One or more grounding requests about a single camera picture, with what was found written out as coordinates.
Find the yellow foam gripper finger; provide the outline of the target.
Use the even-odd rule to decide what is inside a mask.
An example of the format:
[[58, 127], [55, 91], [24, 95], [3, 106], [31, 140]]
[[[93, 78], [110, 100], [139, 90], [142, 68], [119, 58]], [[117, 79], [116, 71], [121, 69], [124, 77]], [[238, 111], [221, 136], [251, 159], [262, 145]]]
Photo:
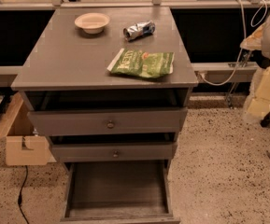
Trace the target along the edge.
[[249, 95], [243, 105], [243, 120], [248, 124], [262, 121], [270, 113], [270, 66], [259, 67], [253, 75]]
[[262, 37], [263, 37], [263, 27], [264, 25], [260, 25], [251, 35], [245, 38], [241, 44], [241, 49], [246, 50], [261, 50], [262, 49]]

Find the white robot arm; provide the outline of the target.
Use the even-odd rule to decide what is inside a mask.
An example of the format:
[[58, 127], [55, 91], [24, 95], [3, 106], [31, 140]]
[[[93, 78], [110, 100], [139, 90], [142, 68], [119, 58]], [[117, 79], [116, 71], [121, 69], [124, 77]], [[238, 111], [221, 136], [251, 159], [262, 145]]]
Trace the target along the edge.
[[[240, 47], [250, 51], [258, 50], [264, 58], [270, 60], [270, 15], [241, 42]], [[270, 122], [270, 65], [258, 68], [253, 75], [249, 96], [243, 106], [243, 119], [247, 123], [261, 123], [262, 126]]]

